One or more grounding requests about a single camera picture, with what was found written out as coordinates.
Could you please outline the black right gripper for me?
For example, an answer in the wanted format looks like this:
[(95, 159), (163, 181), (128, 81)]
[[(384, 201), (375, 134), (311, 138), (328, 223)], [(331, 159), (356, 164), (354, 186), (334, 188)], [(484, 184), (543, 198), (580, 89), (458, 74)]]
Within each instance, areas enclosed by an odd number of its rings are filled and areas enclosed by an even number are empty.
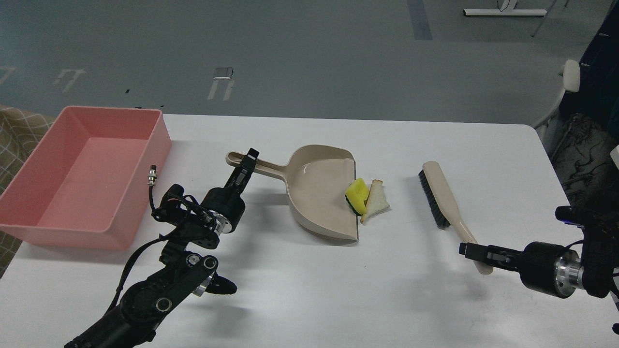
[(565, 246), (532, 242), (524, 251), (477, 243), (460, 243), (458, 253), (482, 266), (518, 272), (530, 290), (566, 299), (581, 288), (581, 259)]

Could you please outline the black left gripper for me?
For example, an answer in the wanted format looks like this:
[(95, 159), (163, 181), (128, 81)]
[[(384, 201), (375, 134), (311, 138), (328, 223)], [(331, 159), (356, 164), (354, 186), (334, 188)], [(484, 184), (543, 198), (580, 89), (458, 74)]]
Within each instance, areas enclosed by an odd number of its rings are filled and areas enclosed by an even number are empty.
[(256, 168), (258, 156), (259, 151), (250, 148), (224, 187), (212, 188), (199, 203), (200, 207), (214, 214), (219, 225), (219, 234), (233, 232), (241, 220), (246, 207), (241, 193), (245, 191)]

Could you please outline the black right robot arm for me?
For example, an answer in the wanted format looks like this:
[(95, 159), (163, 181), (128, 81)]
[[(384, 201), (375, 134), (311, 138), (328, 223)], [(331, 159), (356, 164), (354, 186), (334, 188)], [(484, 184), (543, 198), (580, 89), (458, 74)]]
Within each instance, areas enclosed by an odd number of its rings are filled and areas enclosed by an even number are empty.
[(582, 231), (571, 245), (529, 243), (522, 251), (477, 243), (460, 243), (458, 253), (484, 266), (517, 272), (520, 282), (533, 291), (566, 299), (575, 290), (603, 299), (618, 295), (618, 214), (600, 214), (578, 206), (559, 206), (555, 218)]

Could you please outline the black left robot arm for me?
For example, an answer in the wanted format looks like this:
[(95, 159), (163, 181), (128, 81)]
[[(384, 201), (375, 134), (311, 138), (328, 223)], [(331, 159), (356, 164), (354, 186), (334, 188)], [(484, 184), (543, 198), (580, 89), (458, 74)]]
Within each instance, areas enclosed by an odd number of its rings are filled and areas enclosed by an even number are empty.
[[(174, 184), (151, 205), (156, 221), (170, 223), (173, 230), (139, 247), (123, 268), (115, 296), (99, 321), (66, 344), (67, 348), (132, 348), (150, 342), (161, 322), (189, 295), (232, 295), (234, 282), (218, 275), (219, 260), (187, 250), (190, 243), (216, 249), (220, 236), (233, 232), (245, 211), (241, 193), (257, 165), (259, 152), (250, 148), (241, 156), (226, 184), (212, 188), (202, 201)], [(163, 242), (163, 269), (124, 290), (124, 284), (139, 256)]]

